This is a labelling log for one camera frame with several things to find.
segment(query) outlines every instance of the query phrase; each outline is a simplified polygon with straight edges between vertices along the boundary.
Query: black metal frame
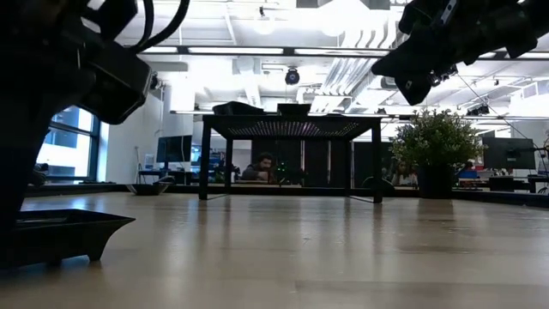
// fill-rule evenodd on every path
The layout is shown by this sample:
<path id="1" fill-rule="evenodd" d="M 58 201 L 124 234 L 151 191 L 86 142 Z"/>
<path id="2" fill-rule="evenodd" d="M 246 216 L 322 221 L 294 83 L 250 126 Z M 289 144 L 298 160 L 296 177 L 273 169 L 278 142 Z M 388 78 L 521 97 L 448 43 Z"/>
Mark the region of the black metal frame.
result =
<path id="1" fill-rule="evenodd" d="M 61 180 L 61 181 L 95 181 L 97 180 L 97 167 L 99 160 L 99 148 L 100 148 L 100 129 L 101 122 L 95 116 L 92 115 L 92 129 L 82 130 L 76 128 L 72 125 L 66 125 L 59 122 L 51 121 L 50 129 L 61 130 L 70 133 L 76 133 L 84 136 L 90 137 L 90 148 L 89 148 L 89 160 L 87 164 L 87 176 L 55 176 L 47 175 L 49 180 Z"/>
<path id="2" fill-rule="evenodd" d="M 226 139 L 225 158 L 225 193 L 231 193 L 232 145 L 235 140 L 322 140 L 345 141 L 345 187 L 339 196 L 349 197 L 352 190 L 353 139 L 371 130 L 372 134 L 372 165 L 374 166 L 373 202 L 383 201 L 381 190 L 381 118 L 379 117 L 309 117 L 309 116 L 218 116 L 202 117 L 202 152 L 200 165 L 200 180 L 198 196 L 208 200 L 209 150 L 212 130 L 216 130 Z M 301 124 L 314 124 L 314 130 L 302 131 Z M 339 124 L 338 131 L 324 131 L 318 127 Z"/>

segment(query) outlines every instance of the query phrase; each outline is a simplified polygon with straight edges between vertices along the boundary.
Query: black cable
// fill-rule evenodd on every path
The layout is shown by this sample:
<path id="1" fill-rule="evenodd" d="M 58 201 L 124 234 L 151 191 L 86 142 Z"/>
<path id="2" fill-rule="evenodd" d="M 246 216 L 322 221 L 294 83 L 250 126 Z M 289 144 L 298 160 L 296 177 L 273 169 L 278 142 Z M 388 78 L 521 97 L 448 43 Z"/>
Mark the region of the black cable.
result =
<path id="1" fill-rule="evenodd" d="M 153 0 L 143 0 L 143 6 L 145 7 L 145 28 L 143 29 L 143 36 L 137 42 L 137 44 L 130 47 L 130 50 L 138 53 L 139 48 L 143 46 L 153 34 L 154 26 L 154 3 Z"/>
<path id="2" fill-rule="evenodd" d="M 479 94 L 477 94 L 476 91 L 474 91 L 474 89 L 473 89 L 473 88 L 463 79 L 463 77 L 462 77 L 461 75 L 457 74 L 457 76 L 463 81 L 463 83 L 465 83 L 465 86 L 467 86 L 467 87 L 469 88 L 469 90 L 471 90 L 471 91 L 473 92 L 473 94 L 476 95 L 477 98 L 478 98 L 481 102 L 483 102 L 484 104 L 486 104 L 486 106 L 487 106 L 490 110 L 492 110 L 492 112 L 495 113 L 499 118 L 501 118 L 509 127 L 511 127 L 513 130 L 515 130 L 515 131 L 516 131 L 518 134 L 520 134 L 522 137 L 524 137 L 524 138 L 526 138 L 526 139 L 531 139 L 531 138 L 526 137 L 524 134 L 522 134 L 522 132 L 520 132 L 513 124 L 511 124 L 509 121 L 507 121 L 507 119 L 501 117 L 501 115 L 499 115 L 498 112 L 497 112 L 493 107 L 491 107 L 487 102 L 485 102 L 484 99 L 483 99 Z M 538 145 L 535 144 L 534 139 L 532 139 L 532 144 L 534 145 L 534 147 L 539 148 Z M 547 171 L 547 166 L 546 166 L 545 161 L 543 160 L 543 157 L 541 158 L 541 163 L 543 164 L 543 168 L 546 170 L 546 175 L 547 175 L 549 172 Z"/>
<path id="3" fill-rule="evenodd" d="M 169 38 L 170 35 L 172 35 L 176 30 L 179 29 L 179 26 L 181 26 L 181 23 L 183 22 L 184 18 L 187 16 L 187 11 L 189 10 L 189 3 L 190 0 L 181 0 L 179 3 L 178 10 L 175 12 L 175 15 L 172 18 L 172 21 L 159 33 L 157 33 L 154 37 L 150 38 L 145 44 L 139 46 L 137 48 L 137 52 L 143 52 L 147 50 L 150 47 L 153 47 L 165 39 Z"/>

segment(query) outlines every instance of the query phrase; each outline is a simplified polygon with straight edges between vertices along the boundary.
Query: window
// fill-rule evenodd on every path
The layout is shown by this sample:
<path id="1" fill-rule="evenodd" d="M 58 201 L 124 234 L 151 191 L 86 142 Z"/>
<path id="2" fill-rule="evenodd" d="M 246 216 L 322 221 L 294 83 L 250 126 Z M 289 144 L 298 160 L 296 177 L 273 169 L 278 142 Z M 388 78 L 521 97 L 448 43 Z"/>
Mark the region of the window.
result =
<path id="1" fill-rule="evenodd" d="M 100 122 L 90 112 L 72 106 L 51 119 L 37 163 L 49 165 L 52 183 L 97 179 Z"/>

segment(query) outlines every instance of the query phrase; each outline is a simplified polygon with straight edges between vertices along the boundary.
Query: computer screen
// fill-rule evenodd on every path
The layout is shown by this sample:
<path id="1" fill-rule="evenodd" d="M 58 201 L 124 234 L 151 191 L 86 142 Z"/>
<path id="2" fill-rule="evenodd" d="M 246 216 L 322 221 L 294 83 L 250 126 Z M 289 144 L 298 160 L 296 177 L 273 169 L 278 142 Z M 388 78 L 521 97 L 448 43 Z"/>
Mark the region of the computer screen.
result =
<path id="1" fill-rule="evenodd" d="M 156 161 L 187 162 L 190 161 L 190 144 L 192 136 L 168 136 L 158 139 Z"/>
<path id="2" fill-rule="evenodd" d="M 482 145 L 485 168 L 536 168 L 531 139 L 484 137 Z"/>

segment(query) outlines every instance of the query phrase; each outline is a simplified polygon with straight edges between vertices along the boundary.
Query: black plastic tray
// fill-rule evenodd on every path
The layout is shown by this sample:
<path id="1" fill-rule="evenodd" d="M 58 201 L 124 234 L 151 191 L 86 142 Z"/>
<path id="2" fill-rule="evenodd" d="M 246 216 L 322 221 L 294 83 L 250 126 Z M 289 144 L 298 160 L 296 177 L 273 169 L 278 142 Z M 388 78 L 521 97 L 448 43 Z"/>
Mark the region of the black plastic tray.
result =
<path id="1" fill-rule="evenodd" d="M 22 211 L 0 240 L 0 268 L 57 264 L 83 255 L 100 260 L 114 232 L 134 220 L 79 209 Z"/>

